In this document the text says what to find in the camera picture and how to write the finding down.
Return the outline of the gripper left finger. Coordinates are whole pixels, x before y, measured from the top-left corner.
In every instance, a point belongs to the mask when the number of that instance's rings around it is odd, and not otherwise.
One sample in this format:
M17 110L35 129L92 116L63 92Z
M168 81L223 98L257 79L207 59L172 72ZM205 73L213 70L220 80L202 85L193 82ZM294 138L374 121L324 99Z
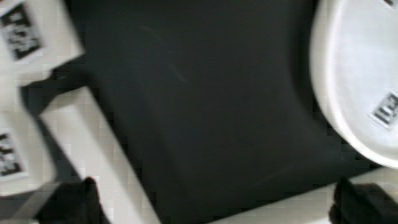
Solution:
M93 179L44 184L12 215L10 224L109 224Z

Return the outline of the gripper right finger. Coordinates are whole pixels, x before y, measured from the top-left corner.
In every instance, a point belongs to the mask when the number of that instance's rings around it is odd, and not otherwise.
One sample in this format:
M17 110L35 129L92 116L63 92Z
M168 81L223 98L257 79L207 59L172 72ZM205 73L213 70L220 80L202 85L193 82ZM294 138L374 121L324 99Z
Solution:
M328 220L332 224L398 224L398 202L374 183L339 179Z

